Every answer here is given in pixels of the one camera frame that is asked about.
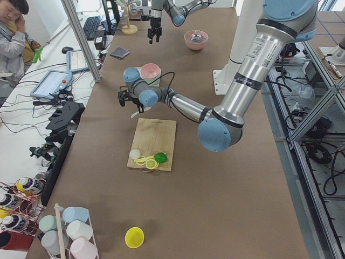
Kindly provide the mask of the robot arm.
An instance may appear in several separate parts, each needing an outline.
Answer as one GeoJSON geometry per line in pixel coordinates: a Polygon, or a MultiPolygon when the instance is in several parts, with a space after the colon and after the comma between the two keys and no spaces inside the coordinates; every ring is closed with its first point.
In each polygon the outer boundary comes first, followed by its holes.
{"type": "Polygon", "coordinates": [[[220,105],[208,108],[169,87],[152,87],[134,67],[123,72],[130,100],[145,107],[161,101],[198,121],[199,141],[212,152],[236,144],[242,137],[243,116],[283,47],[310,40],[316,31],[317,1],[261,1],[260,6],[257,34],[220,105]]]}
{"type": "Polygon", "coordinates": [[[147,16],[147,20],[150,21],[150,27],[148,28],[147,33],[149,44],[153,43],[154,38],[156,38],[157,43],[160,41],[160,37],[162,36],[163,11],[165,11],[170,17],[174,26],[180,27],[183,25],[189,14],[205,9],[215,3],[216,1],[211,0],[195,0],[188,2],[183,6],[177,6],[174,1],[152,1],[151,8],[147,16]]]}

